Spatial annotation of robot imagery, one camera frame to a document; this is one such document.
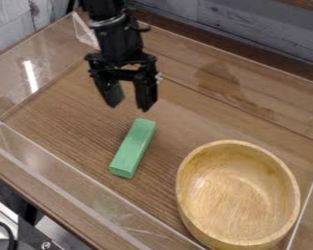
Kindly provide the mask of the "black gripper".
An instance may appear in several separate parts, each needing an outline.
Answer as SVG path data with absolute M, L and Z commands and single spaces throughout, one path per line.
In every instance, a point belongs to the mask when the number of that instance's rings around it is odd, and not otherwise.
M 158 101 L 159 72 L 157 58 L 143 51 L 142 33 L 150 26 L 141 26 L 137 19 L 90 21 L 99 51 L 90 53 L 90 75 L 108 107 L 115 108 L 124 99 L 119 81 L 134 83 L 137 107 L 147 112 Z

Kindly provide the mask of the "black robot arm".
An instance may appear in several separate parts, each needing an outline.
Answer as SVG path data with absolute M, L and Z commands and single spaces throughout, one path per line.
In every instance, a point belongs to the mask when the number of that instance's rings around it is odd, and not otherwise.
M 122 81 L 134 86 L 137 107 L 146 112 L 158 101 L 157 58 L 143 52 L 141 27 L 127 0 L 83 0 L 99 51 L 86 55 L 90 76 L 110 107 L 124 99 Z

